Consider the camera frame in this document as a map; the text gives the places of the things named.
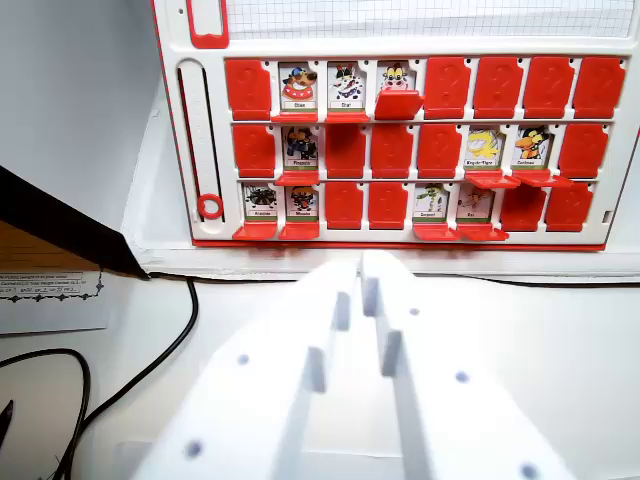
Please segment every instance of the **wooden surface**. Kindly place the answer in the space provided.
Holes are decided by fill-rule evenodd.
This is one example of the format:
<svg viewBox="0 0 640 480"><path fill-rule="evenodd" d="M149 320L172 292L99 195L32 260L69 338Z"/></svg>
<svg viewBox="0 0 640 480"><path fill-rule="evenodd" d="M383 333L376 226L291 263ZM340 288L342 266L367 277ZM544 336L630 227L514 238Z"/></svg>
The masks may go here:
<svg viewBox="0 0 640 480"><path fill-rule="evenodd" d="M83 258L0 221L0 270L99 270Z"/></svg>

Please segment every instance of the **cartoon dog character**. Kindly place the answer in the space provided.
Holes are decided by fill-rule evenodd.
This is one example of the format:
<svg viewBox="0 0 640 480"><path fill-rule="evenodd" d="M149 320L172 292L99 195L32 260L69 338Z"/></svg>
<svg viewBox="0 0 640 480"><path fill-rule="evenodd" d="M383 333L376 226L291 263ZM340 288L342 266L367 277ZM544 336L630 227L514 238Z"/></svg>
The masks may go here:
<svg viewBox="0 0 640 480"><path fill-rule="evenodd" d="M493 130L473 130L469 132L467 150L474 157L494 159L500 153L498 134Z"/></svg>
<svg viewBox="0 0 640 480"><path fill-rule="evenodd" d="M311 139L311 129L304 127L291 127L287 133L287 155L292 157L296 152L300 152L300 158L308 160L316 157L318 147Z"/></svg>
<svg viewBox="0 0 640 480"><path fill-rule="evenodd" d="M387 71L382 74L382 78L380 90L409 90L407 72L399 63L394 63L393 67L387 68Z"/></svg>
<svg viewBox="0 0 640 480"><path fill-rule="evenodd" d="M282 96L290 100L313 100L313 85L318 74L307 72L304 68L296 67L291 70L289 78L283 80Z"/></svg>
<svg viewBox="0 0 640 480"><path fill-rule="evenodd" d="M526 128L522 132L522 138L516 142L516 147L522 150L520 158L540 158L540 146L549 138L544 132L544 127Z"/></svg>
<svg viewBox="0 0 640 480"><path fill-rule="evenodd" d="M338 65L335 80L331 83L331 94L336 100L352 98L357 100L362 93L362 81L355 75L353 65L347 67Z"/></svg>
<svg viewBox="0 0 640 480"><path fill-rule="evenodd" d="M308 212L313 205L313 189L311 187L293 187L291 199L298 210Z"/></svg>

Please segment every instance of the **white wall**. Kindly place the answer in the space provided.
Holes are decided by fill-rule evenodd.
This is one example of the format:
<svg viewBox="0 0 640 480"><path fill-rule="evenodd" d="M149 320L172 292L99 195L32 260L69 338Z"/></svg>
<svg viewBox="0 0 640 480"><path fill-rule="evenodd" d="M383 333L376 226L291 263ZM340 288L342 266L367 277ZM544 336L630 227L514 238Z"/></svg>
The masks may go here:
<svg viewBox="0 0 640 480"><path fill-rule="evenodd" d="M0 58L0 165L119 229L160 75L150 2L2 2Z"/></svg>

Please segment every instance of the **black object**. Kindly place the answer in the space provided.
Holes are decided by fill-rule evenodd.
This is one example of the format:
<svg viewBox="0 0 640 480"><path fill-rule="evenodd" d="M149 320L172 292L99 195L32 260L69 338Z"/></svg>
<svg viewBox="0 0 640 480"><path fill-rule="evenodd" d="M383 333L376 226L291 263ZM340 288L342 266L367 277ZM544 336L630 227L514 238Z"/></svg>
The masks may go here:
<svg viewBox="0 0 640 480"><path fill-rule="evenodd" d="M24 353L15 357L8 358L0 361L0 368L13 365L14 363L21 362L22 360L28 360L35 357L43 357L47 355L71 355L75 357L80 366L82 367L82 402L80 404L80 412L78 413L78 419L73 431L73 436L64 451L64 455L60 460L58 468L56 469L53 480L61 480L66 477L67 480L71 479L71 469L73 466L73 455L80 441L80 437L87 430L87 428L98 418L105 410L111 407L114 403L124 397L133 387L140 383L147 375L155 370L162 362L164 362L169 355L171 355L189 335L191 330L196 324L198 318L198 294L196 293L196 287L193 284L193 279L187 279L187 286L189 287L189 294L191 296L191 317L187 326L182 330L180 335L173 341L167 349L158 356L153 362L151 362L144 370L133 377L124 387L118 390L111 398L98 406L91 415L86 417L87 406L89 405L89 394L91 392L91 372L89 370L89 364L82 354L76 350L70 348L50 348L46 350L36 350L34 352Z"/></svg>
<svg viewBox="0 0 640 480"><path fill-rule="evenodd" d="M2 413L0 413L0 448L2 448L2 442L4 437L7 436L9 425L11 424L11 418L13 417L13 400L9 400L9 403Z"/></svg>
<svg viewBox="0 0 640 480"><path fill-rule="evenodd" d="M124 236L0 166L0 220L101 267L148 278Z"/></svg>

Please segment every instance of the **red circle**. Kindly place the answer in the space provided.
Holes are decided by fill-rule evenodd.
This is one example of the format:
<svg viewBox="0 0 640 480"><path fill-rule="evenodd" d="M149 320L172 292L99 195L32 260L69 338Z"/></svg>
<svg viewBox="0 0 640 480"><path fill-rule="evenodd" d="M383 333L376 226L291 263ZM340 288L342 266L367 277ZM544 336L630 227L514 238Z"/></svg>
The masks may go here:
<svg viewBox="0 0 640 480"><path fill-rule="evenodd" d="M216 211L215 213L207 212L207 208L204 203L207 200L213 200L214 202L216 202L216 205L218 205L218 211ZM216 218L220 218L224 213L224 207L222 206L222 199L219 196L214 195L213 193L206 193L204 195L201 195L200 198L198 199L198 211L200 212L200 215L202 215L204 218L208 218L209 220L215 220Z"/></svg>

